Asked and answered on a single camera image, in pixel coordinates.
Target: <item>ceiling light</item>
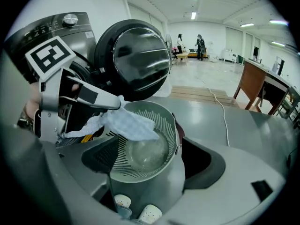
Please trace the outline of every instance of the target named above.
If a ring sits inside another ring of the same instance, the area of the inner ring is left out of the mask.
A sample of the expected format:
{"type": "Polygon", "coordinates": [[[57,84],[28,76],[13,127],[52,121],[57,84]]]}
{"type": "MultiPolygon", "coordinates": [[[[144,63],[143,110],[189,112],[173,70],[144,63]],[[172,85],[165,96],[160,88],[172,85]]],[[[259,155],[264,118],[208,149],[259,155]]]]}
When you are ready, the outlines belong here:
{"type": "Polygon", "coordinates": [[[282,46],[282,47],[285,47],[284,44],[281,44],[281,43],[277,43],[277,42],[272,42],[273,44],[276,44],[276,45],[279,45],[279,46],[282,46]]]}
{"type": "Polygon", "coordinates": [[[248,23],[248,24],[241,25],[241,27],[244,28],[244,27],[249,27],[249,26],[253,26],[253,25],[254,25],[253,23],[248,23]]]}
{"type": "Polygon", "coordinates": [[[192,12],[192,17],[191,17],[191,19],[194,20],[195,17],[196,17],[196,12],[192,12]]]}
{"type": "Polygon", "coordinates": [[[272,24],[281,24],[281,25],[289,25],[287,21],[281,21],[281,20],[270,20],[270,23],[272,24]]]}

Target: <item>wooden board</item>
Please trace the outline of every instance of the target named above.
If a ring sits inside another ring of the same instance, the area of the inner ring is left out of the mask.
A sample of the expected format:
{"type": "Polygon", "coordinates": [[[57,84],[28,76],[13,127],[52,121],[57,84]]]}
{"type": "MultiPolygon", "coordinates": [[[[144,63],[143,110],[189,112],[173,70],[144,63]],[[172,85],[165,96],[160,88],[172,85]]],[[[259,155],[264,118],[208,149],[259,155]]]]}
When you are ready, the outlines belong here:
{"type": "Polygon", "coordinates": [[[197,53],[189,53],[188,56],[189,56],[189,57],[196,58],[196,57],[198,57],[198,54],[197,54],[197,53]]]}
{"type": "MultiPolygon", "coordinates": [[[[239,107],[235,99],[227,96],[225,91],[211,89],[223,106],[239,107]]],[[[173,86],[170,98],[189,101],[219,104],[214,95],[207,88],[173,86]]]]}

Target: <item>colander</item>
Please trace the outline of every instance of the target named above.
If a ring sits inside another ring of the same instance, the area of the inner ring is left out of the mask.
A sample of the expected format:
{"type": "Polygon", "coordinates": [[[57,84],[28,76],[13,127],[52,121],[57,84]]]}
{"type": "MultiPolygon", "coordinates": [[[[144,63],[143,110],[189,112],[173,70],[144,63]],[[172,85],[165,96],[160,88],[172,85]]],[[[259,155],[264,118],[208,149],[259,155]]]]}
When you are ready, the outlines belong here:
{"type": "Polygon", "coordinates": [[[146,181],[161,173],[174,158],[178,146],[175,118],[163,106],[149,101],[131,102],[125,108],[153,120],[159,139],[131,141],[105,129],[106,136],[119,136],[119,155],[110,176],[125,183],[146,181]]]}

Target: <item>white cabinet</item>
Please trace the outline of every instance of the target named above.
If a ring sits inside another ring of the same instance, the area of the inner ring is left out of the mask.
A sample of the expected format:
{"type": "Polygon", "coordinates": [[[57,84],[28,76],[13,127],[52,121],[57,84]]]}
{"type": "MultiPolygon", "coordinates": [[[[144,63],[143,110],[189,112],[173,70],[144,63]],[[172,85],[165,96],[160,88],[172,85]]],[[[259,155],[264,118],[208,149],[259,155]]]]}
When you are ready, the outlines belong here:
{"type": "Polygon", "coordinates": [[[223,59],[224,62],[225,62],[225,60],[228,60],[228,61],[234,62],[234,64],[236,63],[238,55],[235,54],[234,52],[223,50],[222,54],[223,54],[222,59],[223,59]]]}

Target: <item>appliance lid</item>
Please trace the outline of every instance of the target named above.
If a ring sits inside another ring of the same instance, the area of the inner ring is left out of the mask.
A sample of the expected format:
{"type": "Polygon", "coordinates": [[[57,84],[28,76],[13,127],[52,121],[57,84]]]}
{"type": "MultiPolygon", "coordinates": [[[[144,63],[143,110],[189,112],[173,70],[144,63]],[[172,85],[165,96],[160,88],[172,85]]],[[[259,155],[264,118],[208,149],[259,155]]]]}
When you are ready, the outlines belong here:
{"type": "Polygon", "coordinates": [[[111,26],[100,38],[95,67],[106,90],[127,101],[144,100],[164,83],[170,57],[160,32],[140,20],[124,20],[111,26]]]}
{"type": "Polygon", "coordinates": [[[123,32],[113,47],[118,74],[133,90],[143,90],[168,75],[170,59],[162,38],[148,28],[123,32]]]}

